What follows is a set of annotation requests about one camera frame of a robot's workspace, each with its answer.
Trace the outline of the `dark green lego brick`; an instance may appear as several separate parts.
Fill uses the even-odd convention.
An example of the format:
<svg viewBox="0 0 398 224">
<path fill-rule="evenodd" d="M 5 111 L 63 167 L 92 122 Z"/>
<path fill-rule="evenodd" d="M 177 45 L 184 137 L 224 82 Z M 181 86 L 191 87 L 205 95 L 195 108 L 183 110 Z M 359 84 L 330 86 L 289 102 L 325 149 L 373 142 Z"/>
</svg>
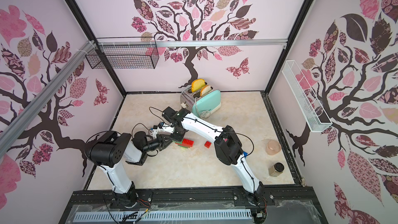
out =
<svg viewBox="0 0 398 224">
<path fill-rule="evenodd" d="M 178 146 L 178 147 L 181 147 L 181 148 L 184 148 L 184 149 L 187 149 L 187 147 L 186 147 L 186 146 L 183 146 L 182 144 L 177 144 L 177 146 Z"/>
</svg>

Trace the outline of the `red long lego brick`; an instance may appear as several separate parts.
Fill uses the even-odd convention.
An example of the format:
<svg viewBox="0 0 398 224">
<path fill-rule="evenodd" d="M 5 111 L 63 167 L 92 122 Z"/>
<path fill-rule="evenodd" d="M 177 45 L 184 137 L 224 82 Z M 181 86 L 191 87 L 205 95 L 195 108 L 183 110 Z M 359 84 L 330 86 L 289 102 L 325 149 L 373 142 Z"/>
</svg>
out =
<svg viewBox="0 0 398 224">
<path fill-rule="evenodd" d="M 188 147 L 188 148 L 192 147 L 193 144 L 194 144 L 194 141 L 188 140 L 188 139 L 184 139 L 184 140 L 182 141 L 182 143 L 181 143 L 181 145 L 182 145 L 183 147 Z"/>
</svg>

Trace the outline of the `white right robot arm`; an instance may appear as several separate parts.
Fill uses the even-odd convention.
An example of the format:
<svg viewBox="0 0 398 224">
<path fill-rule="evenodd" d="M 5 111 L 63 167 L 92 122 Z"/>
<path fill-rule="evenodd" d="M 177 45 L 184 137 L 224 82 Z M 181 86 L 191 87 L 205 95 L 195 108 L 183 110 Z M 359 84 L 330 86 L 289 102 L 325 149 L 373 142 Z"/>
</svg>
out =
<svg viewBox="0 0 398 224">
<path fill-rule="evenodd" d="M 179 111 L 167 107 L 162 112 L 173 128 L 171 138 L 174 141 L 181 141 L 184 134 L 192 131 L 214 145 L 216 157 L 226 166 L 232 166 L 239 177 L 243 189 L 248 194 L 248 199 L 257 204 L 263 201 L 265 191 L 264 184 L 255 176 L 246 161 L 246 155 L 242 149 L 239 139 L 240 134 L 226 125 L 219 127 L 205 120 L 198 118 L 189 110 L 182 108 Z"/>
</svg>

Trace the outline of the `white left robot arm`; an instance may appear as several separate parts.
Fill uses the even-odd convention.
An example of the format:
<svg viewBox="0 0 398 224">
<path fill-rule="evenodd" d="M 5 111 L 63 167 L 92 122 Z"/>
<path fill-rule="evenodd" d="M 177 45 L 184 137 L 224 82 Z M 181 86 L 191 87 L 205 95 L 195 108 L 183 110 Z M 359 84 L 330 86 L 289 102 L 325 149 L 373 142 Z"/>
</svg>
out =
<svg viewBox="0 0 398 224">
<path fill-rule="evenodd" d="M 90 137 L 85 143 L 85 155 L 99 167 L 112 185 L 117 206 L 134 207 L 138 202 L 144 206 L 148 203 L 139 200 L 135 185 L 124 169 L 127 164 L 142 166 L 150 151 L 162 151 L 173 140 L 167 134 L 157 134 L 155 138 L 144 131 L 134 135 L 116 131 L 104 131 Z"/>
</svg>

